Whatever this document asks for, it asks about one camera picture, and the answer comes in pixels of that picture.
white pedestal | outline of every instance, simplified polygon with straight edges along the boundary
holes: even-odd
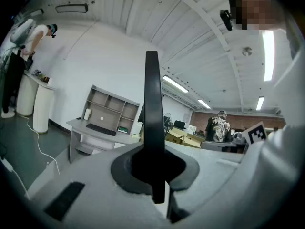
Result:
[[[38,133],[46,133],[48,131],[49,112],[53,94],[54,90],[39,85],[33,117],[33,129]]]
[[[17,113],[23,116],[30,116],[33,113],[37,89],[38,84],[34,80],[26,75],[22,76],[17,99]]]

fluorescent light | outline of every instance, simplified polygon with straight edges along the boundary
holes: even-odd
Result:
[[[34,12],[30,13],[30,15],[32,17],[37,16],[37,15],[41,15],[41,14],[43,14],[43,10],[42,9],[39,9],[37,11],[34,11]]]
[[[86,13],[88,12],[88,5],[86,3],[66,4],[66,5],[56,6],[55,9],[56,12],[58,13],[69,13],[69,12]]]
[[[205,106],[207,109],[210,109],[210,106],[207,105],[204,101],[202,100],[198,100],[198,102],[200,102],[203,106]]]
[[[273,68],[275,65],[275,38],[273,31],[263,32],[264,52],[265,52],[265,77],[264,81],[272,79]]]
[[[164,80],[168,81],[170,84],[173,84],[175,87],[179,88],[181,91],[183,91],[184,93],[188,93],[189,91],[187,91],[184,87],[180,86],[177,82],[175,82],[174,80],[172,80],[171,78],[169,78],[167,75],[165,75],[163,77]]]
[[[256,110],[261,110],[265,97],[259,97]]]

monitor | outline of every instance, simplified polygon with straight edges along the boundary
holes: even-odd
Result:
[[[185,126],[185,122],[183,121],[179,121],[179,120],[175,120],[175,123],[173,124],[173,126],[184,130],[184,126]]]
[[[163,116],[163,121],[164,121],[164,127],[166,127],[170,121],[170,118],[168,116]]]

white ceiling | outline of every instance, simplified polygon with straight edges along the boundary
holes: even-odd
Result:
[[[87,3],[89,11],[56,13],[56,6],[68,3]],[[226,29],[219,11],[229,9],[228,0],[30,0],[22,12],[40,8],[43,18],[98,20],[157,45],[164,50],[161,74],[189,90],[163,82],[163,93],[192,109],[204,111],[197,101],[203,99],[213,110],[255,113],[258,97],[265,96],[260,113],[278,110],[271,89],[291,62],[286,34],[274,32],[274,75],[264,82],[262,36]],[[243,47],[252,55],[243,56]]]

white robot body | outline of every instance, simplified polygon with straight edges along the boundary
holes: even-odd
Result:
[[[33,33],[35,26],[36,22],[33,19],[28,19],[16,28],[10,36],[10,41],[19,47],[23,46],[28,37]]]

